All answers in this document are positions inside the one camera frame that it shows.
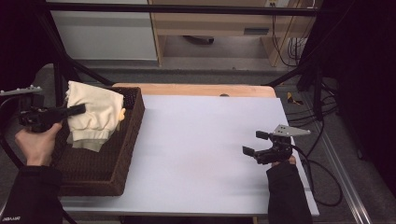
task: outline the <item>person's right hand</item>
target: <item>person's right hand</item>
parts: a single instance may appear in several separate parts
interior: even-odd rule
[[[25,128],[15,134],[15,142],[27,160],[26,165],[50,165],[52,151],[55,147],[56,133],[61,128],[61,123],[54,123],[44,133],[31,133]]]
[[[290,164],[293,164],[293,165],[296,164],[296,158],[295,158],[293,155],[290,156],[290,158],[289,158],[289,163],[290,163]],[[276,165],[278,165],[278,164],[280,164],[279,161],[273,162],[273,163],[271,163],[271,167],[274,167],[274,166],[276,166]]]

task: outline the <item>black jacket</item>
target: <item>black jacket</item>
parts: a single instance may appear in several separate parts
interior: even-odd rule
[[[269,169],[267,175],[270,190],[269,222],[312,223],[297,167],[282,162]],[[0,223],[62,223],[63,209],[58,199],[61,181],[61,172],[54,168],[22,167],[15,179]]]

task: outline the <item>white fabric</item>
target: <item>white fabric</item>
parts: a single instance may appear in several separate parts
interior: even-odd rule
[[[69,81],[66,92],[67,107],[85,104],[84,114],[67,120],[73,147],[99,151],[102,144],[114,133],[119,123],[123,95],[87,84]]]

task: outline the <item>brown wicker basket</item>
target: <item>brown wicker basket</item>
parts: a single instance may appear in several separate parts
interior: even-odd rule
[[[131,164],[145,106],[139,88],[109,88],[124,95],[125,120],[100,152],[71,148],[67,122],[57,134],[52,166],[63,173],[60,196],[120,196]]]

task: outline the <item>white tabletop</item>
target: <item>white tabletop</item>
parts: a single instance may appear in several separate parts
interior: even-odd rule
[[[242,153],[272,143],[255,137],[288,125],[277,98],[144,95],[146,111],[120,197],[63,197],[68,212],[115,215],[259,216],[267,213],[265,171]],[[313,216],[313,200],[300,162]]]

